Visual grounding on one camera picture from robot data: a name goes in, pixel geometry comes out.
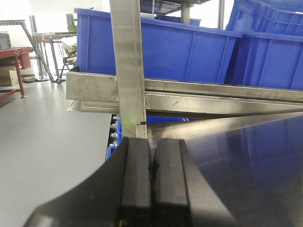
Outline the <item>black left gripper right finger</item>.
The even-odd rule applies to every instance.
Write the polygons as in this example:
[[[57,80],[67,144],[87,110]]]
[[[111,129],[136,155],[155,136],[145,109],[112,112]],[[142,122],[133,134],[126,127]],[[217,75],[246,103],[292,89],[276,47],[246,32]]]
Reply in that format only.
[[[184,140],[159,140],[152,169],[154,226],[239,226],[198,170]]]

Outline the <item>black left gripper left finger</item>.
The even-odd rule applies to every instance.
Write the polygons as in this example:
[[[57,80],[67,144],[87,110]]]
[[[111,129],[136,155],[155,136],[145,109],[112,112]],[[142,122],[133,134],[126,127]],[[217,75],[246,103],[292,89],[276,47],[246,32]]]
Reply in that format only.
[[[91,176],[37,207],[26,227],[151,226],[151,153],[147,139],[123,138]]]

